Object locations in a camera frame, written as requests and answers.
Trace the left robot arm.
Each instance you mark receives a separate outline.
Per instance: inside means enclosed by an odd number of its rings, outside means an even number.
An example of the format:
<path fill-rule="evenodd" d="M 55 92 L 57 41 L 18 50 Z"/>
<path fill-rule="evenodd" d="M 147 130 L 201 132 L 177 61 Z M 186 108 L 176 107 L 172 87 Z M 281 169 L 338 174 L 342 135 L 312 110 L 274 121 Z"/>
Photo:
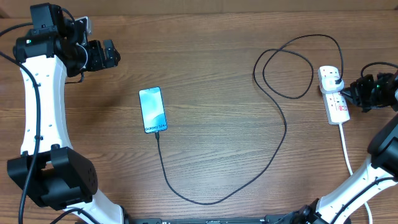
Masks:
<path fill-rule="evenodd" d="M 9 177 L 39 207 L 60 210 L 85 223 L 129 223 L 125 209 L 98 188 L 93 163 L 77 153 L 68 136 L 65 85 L 117 66 L 120 54 L 111 40 L 88 40 L 91 22 L 50 3 L 30 7 L 31 22 L 16 40 L 11 62 L 22 73 L 25 131 L 18 158 L 7 162 Z"/>

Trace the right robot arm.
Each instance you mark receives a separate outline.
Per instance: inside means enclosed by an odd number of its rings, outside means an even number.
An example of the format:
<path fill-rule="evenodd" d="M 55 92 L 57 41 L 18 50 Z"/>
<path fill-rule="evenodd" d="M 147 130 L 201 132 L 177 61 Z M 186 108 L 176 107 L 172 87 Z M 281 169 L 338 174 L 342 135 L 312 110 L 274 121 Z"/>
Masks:
<path fill-rule="evenodd" d="M 329 67 L 318 71 L 326 114 L 330 124 L 347 121 L 347 103 L 368 112 L 390 106 L 397 109 L 397 74 L 361 75 L 349 87 L 331 90 Z M 282 217 L 279 223 L 346 223 L 349 216 L 379 192 L 397 185 L 397 118 L 393 117 L 372 139 L 362 166 L 330 194 L 299 211 Z"/>

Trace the Galaxy S24+ smartphone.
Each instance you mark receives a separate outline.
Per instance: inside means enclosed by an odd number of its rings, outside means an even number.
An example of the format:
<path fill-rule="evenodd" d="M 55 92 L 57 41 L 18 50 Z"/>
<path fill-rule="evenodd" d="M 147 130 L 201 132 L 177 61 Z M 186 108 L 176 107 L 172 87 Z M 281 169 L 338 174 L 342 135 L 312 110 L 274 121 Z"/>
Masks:
<path fill-rule="evenodd" d="M 161 89 L 157 87 L 139 91 L 144 131 L 147 134 L 168 128 Z"/>

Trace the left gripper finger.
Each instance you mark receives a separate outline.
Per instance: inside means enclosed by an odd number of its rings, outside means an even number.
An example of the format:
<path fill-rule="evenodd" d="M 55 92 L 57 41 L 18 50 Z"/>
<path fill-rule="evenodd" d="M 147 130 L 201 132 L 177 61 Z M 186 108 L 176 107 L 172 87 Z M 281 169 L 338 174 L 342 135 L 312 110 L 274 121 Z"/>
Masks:
<path fill-rule="evenodd" d="M 107 51 L 105 67 L 117 67 L 121 59 L 118 51 Z"/>
<path fill-rule="evenodd" d="M 110 40 L 110 39 L 104 40 L 103 43 L 104 43 L 105 51 L 108 54 L 116 52 L 116 48 L 115 48 L 114 43 L 113 43 L 112 40 Z"/>

